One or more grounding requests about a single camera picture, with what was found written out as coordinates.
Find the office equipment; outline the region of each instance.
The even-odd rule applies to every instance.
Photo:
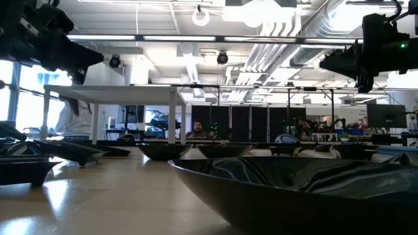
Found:
[[[369,127],[406,128],[404,105],[367,104]]]

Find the white table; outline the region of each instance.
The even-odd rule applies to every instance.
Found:
[[[169,106],[169,144],[176,141],[176,106],[182,107],[181,143],[185,144],[185,106],[177,87],[165,85],[142,86],[51,86],[45,85],[44,117],[40,139],[46,139],[48,111],[51,91],[62,96],[78,99],[93,105],[92,142],[97,143],[99,105],[168,105]]]

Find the black partition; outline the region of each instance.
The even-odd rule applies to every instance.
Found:
[[[217,135],[223,140],[228,139],[229,107],[212,106],[212,121],[217,122]]]
[[[267,142],[267,108],[251,107],[251,141]]]
[[[232,142],[249,141],[249,107],[232,107]]]
[[[293,124],[293,119],[301,117],[306,119],[305,108],[290,108],[289,121]],[[270,143],[273,143],[277,136],[284,133],[285,122],[287,122],[287,108],[270,108]]]
[[[202,121],[204,131],[209,131],[210,127],[210,106],[192,106],[191,107],[191,130],[195,120]]]

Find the light fixture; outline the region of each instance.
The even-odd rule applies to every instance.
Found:
[[[242,88],[242,89],[253,89],[255,86],[235,86],[235,85],[226,85],[220,86],[220,88]]]
[[[110,3],[110,4],[151,4],[151,5],[196,5],[197,3],[204,6],[212,6],[213,2],[210,1],[167,1],[167,0],[78,0],[80,3]]]
[[[78,40],[135,40],[134,35],[68,35],[72,41]]]
[[[213,42],[216,40],[212,36],[161,36],[161,35],[150,35],[144,36],[145,41],[193,41],[193,42]]]
[[[338,46],[338,45],[300,45],[301,48],[320,48],[320,49],[345,49],[346,46]]]
[[[289,37],[225,37],[225,42],[259,42],[259,43],[295,43],[295,38]]]
[[[197,19],[197,14],[198,13],[203,13],[204,16],[201,20]],[[200,6],[198,6],[198,9],[196,9],[193,14],[191,15],[191,19],[193,20],[193,23],[195,23],[195,25],[197,26],[205,26],[209,23],[210,20],[210,16],[209,16],[209,12],[205,9],[201,9]]]
[[[168,84],[131,84],[136,87],[170,87]]]

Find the black tray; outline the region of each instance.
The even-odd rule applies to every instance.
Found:
[[[0,185],[32,183],[42,186],[47,173],[60,162],[49,162],[42,158],[30,160],[0,161]]]
[[[300,143],[279,143],[276,146],[267,147],[272,155],[288,154],[295,156],[301,151],[312,149],[316,144],[300,144]]]
[[[40,155],[42,148],[35,142],[19,142],[11,146],[4,155]]]
[[[124,150],[124,149],[111,148],[111,147],[108,147],[108,146],[91,144],[91,143],[82,142],[82,141],[75,142],[74,144],[79,144],[81,146],[97,149],[97,150],[100,150],[100,151],[105,151],[106,153],[103,155],[103,157],[126,157],[131,153],[131,151]]]
[[[0,143],[0,155],[6,155],[7,150],[15,144],[16,144],[15,142]]]
[[[36,140],[35,142],[41,146],[44,154],[52,154],[62,159],[74,161],[80,166],[93,161],[97,162],[106,153],[63,140]]]
[[[337,158],[354,159],[354,160],[372,160],[375,153],[378,152],[379,146],[371,146],[366,144],[335,144],[332,146]]]
[[[7,121],[0,121],[0,136],[7,136],[20,141],[25,141],[27,139],[25,134],[16,130],[14,127],[11,127]]]
[[[46,162],[53,155],[6,155],[0,156],[0,163],[26,163],[26,162]]]

